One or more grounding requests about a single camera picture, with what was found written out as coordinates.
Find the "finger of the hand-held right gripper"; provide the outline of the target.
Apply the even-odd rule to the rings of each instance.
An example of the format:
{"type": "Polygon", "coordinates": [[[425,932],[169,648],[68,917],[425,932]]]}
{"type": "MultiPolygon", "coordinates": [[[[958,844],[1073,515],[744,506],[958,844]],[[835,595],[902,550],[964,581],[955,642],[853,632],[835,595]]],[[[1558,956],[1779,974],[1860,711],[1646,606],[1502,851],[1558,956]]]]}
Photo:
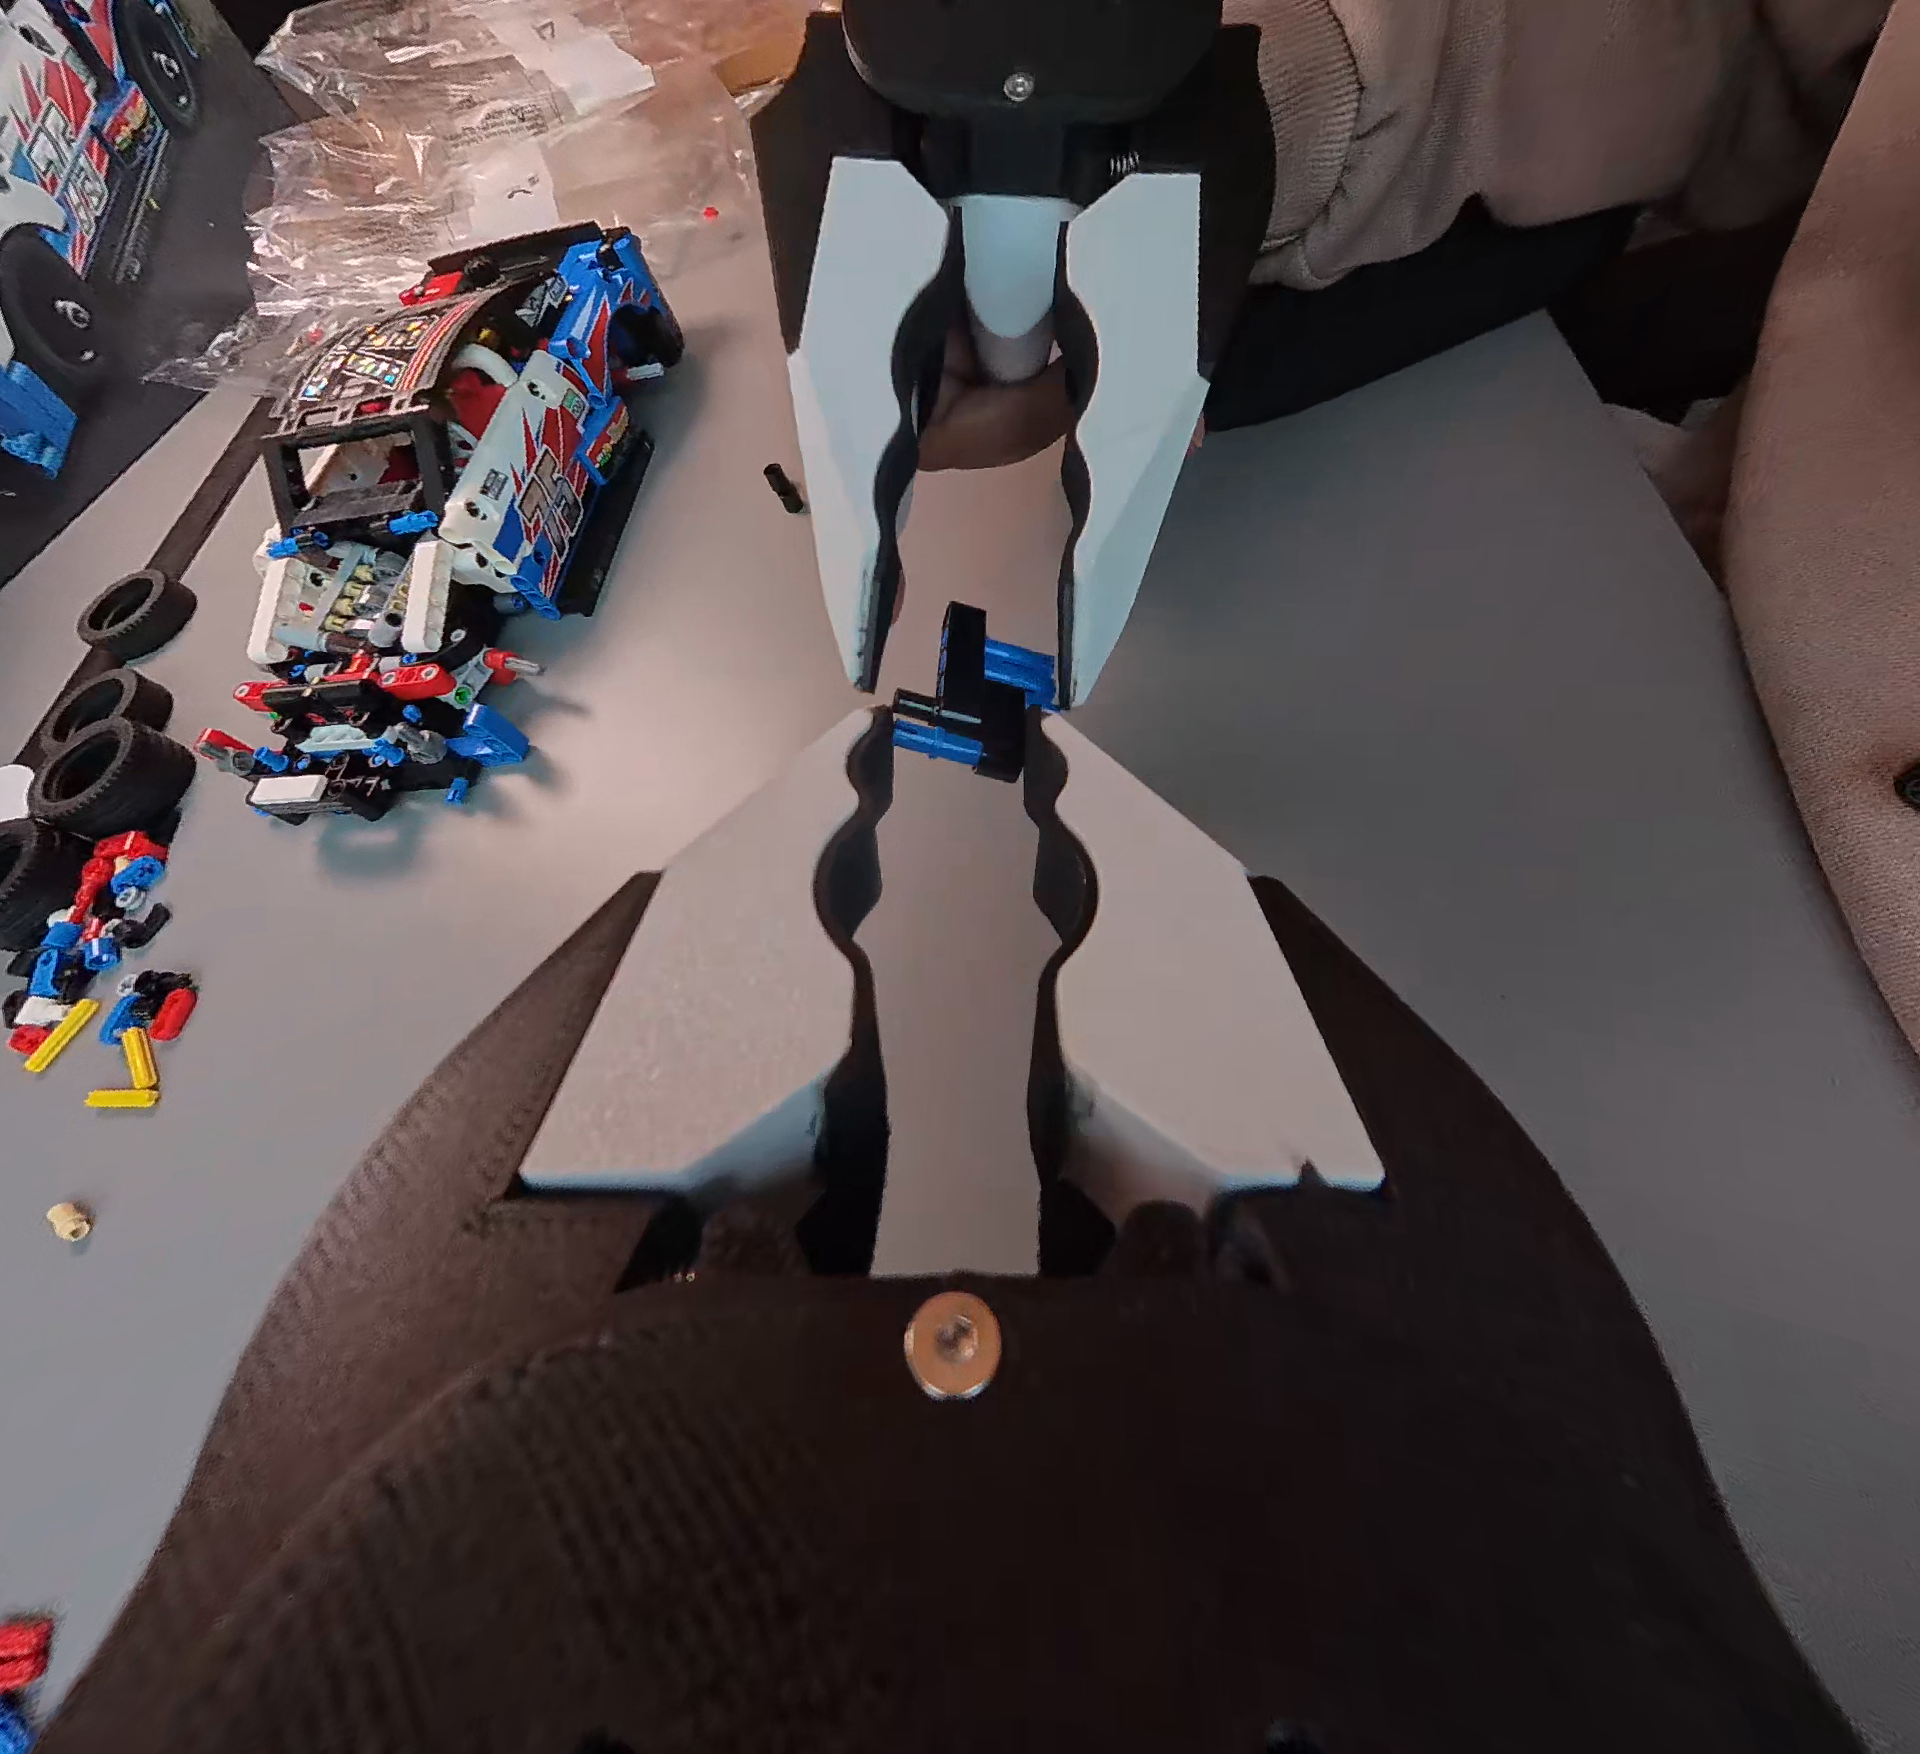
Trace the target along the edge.
{"type": "Polygon", "coordinates": [[[1135,170],[1061,234],[1053,309],[1071,429],[1059,703],[1091,698],[1159,537],[1208,381],[1200,371],[1201,179],[1135,170]]]}
{"type": "Polygon", "coordinates": [[[955,211],[897,160],[827,163],[797,341],[794,420],[827,624],[848,682],[877,682],[917,474],[959,301],[955,211]]]}

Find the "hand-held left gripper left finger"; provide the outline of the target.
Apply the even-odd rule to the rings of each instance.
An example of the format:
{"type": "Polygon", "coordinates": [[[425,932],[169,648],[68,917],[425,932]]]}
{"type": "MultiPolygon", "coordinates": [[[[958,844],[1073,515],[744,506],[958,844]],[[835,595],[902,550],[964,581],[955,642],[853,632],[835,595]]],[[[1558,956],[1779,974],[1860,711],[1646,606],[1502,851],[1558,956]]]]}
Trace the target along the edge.
{"type": "Polygon", "coordinates": [[[865,1276],[890,1120],[858,929],[881,896],[893,718],[858,710],[660,869],[523,1154],[532,1193],[764,1199],[865,1276]]]}

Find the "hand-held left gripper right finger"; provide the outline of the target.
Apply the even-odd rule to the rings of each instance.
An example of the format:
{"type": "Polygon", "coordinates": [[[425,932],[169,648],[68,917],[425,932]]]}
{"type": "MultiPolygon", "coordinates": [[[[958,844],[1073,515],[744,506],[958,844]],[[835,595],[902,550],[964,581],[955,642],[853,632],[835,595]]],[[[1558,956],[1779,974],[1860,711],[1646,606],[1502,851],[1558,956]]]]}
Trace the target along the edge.
{"type": "Polygon", "coordinates": [[[1081,1274],[1129,1217],[1384,1183],[1247,868],[1058,711],[1025,720],[1036,986],[1025,1127],[1037,1268],[1081,1274]]]}

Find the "black beam with blue pins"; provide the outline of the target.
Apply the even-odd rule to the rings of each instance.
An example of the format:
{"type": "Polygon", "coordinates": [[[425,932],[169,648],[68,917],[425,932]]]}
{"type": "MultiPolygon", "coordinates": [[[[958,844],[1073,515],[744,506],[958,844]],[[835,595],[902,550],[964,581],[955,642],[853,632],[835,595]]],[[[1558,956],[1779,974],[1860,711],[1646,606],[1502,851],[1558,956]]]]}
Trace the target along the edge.
{"type": "Polygon", "coordinates": [[[1051,654],[992,637],[985,609],[949,601],[931,691],[891,696],[891,745],[989,781],[1019,781],[1027,714],[1053,711],[1056,687],[1051,654]]]}

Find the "person's right forearm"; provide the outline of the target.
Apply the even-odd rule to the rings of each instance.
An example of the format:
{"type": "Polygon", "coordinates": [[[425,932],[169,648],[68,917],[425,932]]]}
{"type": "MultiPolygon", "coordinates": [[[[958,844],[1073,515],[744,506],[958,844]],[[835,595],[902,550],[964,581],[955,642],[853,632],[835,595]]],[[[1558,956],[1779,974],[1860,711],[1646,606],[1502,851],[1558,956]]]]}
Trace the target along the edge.
{"type": "Polygon", "coordinates": [[[1895,0],[1225,0],[1260,34],[1258,284],[1330,287],[1461,209],[1732,229],[1808,189],[1895,0]]]}

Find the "grey desk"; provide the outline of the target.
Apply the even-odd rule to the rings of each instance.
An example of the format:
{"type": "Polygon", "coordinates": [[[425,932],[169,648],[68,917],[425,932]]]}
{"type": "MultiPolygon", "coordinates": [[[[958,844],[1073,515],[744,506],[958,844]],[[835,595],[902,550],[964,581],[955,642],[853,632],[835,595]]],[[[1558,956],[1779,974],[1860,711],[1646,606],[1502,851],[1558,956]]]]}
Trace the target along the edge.
{"type": "MultiPolygon", "coordinates": [[[[755,211],[670,290],[690,373],[592,620],[468,808],[281,827],[207,774],[147,1115],[3,1065],[3,1609],[58,1702],[283,1268],[422,1076],[852,708],[755,211]],[[94,1213],[81,1242],[46,1223],[94,1213]]],[[[1626,1274],[1784,1616],[1916,1749],[1916,1069],[1723,601],[1554,327],[1210,440],[1076,721],[1280,877],[1493,1088],[1626,1274]]]]}

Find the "person's right hand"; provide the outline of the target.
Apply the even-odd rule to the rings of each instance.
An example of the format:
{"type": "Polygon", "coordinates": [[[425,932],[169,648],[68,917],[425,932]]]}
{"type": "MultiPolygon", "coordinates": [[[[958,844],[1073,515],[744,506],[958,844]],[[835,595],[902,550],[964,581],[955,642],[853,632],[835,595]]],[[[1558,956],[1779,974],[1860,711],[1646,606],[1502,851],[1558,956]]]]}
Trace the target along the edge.
{"type": "Polygon", "coordinates": [[[947,330],[937,391],[924,420],[917,470],[995,470],[1058,445],[1073,425],[1063,363],[1048,360],[1024,379],[993,379],[980,362],[971,326],[947,330]]]}

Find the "toy brick race car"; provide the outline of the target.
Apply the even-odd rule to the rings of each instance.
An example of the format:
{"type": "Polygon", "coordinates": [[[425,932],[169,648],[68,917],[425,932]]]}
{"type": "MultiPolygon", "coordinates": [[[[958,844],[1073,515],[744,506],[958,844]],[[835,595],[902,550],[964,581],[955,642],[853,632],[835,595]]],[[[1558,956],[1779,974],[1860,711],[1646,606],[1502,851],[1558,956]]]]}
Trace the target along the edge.
{"type": "Polygon", "coordinates": [[[270,735],[197,740],[251,811],[375,822],[527,761],[519,642],[593,614],[655,452],[636,397],[683,346],[636,231],[578,221],[434,258],[306,352],[232,693],[270,735]]]}

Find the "crumpled clear plastic bag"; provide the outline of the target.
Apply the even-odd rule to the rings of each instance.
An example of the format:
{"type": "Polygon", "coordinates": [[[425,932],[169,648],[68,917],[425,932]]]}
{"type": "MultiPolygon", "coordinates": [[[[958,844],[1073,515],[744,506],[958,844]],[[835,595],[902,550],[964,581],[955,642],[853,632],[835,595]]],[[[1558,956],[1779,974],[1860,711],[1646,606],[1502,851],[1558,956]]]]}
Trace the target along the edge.
{"type": "Polygon", "coordinates": [[[703,266],[747,229],[751,102],[791,72],[813,6],[701,36],[699,60],[640,66],[633,92],[578,112],[513,55],[389,60],[398,0],[298,10],[255,58],[302,118],[257,144],[251,298],[155,377],[278,391],[306,346],[396,306],[432,259],[568,224],[629,228],[662,282],[703,266]]]}

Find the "pile of mixed coloured pieces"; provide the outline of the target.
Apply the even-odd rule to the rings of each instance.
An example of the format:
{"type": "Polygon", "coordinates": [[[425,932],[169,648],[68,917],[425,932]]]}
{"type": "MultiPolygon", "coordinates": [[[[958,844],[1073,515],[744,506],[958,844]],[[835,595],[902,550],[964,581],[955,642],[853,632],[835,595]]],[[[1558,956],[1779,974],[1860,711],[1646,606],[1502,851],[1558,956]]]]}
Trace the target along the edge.
{"type": "Polygon", "coordinates": [[[3,949],[3,1054],[43,1073],[94,1040],[125,1077],[86,1094],[86,1105],[145,1115],[161,1098],[155,1048],[176,1041],[199,1004],[190,972],[138,964],[174,915],[157,896],[172,847],[147,830],[86,844],[70,905],[47,915],[36,946],[3,949]]]}

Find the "person's torso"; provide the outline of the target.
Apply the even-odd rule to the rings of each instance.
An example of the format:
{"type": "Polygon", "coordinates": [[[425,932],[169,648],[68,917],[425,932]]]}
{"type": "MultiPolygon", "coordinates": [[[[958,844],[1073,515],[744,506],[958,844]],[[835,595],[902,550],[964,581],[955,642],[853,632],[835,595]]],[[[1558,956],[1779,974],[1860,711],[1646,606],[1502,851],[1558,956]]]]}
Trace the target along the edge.
{"type": "Polygon", "coordinates": [[[1740,397],[1722,588],[1787,792],[1917,1043],[1917,0],[1884,25],[1774,280],[1740,397]]]}

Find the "black toy car box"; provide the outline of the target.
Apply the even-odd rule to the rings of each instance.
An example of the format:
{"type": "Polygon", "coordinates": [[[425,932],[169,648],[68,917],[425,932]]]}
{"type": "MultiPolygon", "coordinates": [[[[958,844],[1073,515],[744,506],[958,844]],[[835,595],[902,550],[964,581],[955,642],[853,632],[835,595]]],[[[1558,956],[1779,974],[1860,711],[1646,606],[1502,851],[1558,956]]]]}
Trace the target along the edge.
{"type": "Polygon", "coordinates": [[[244,197],[287,112],[213,0],[2,0],[2,579],[199,391],[250,301],[244,197]]]}

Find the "pile of blue red pins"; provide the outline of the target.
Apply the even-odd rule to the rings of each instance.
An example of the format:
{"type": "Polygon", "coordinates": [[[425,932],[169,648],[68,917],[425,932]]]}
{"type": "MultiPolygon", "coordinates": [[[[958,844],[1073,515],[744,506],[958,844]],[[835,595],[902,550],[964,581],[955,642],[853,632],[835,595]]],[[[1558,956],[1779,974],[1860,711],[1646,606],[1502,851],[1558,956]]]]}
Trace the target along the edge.
{"type": "Polygon", "coordinates": [[[2,1616],[2,1751],[26,1751],[36,1742],[36,1689],[46,1677],[58,1618],[2,1616]]]}

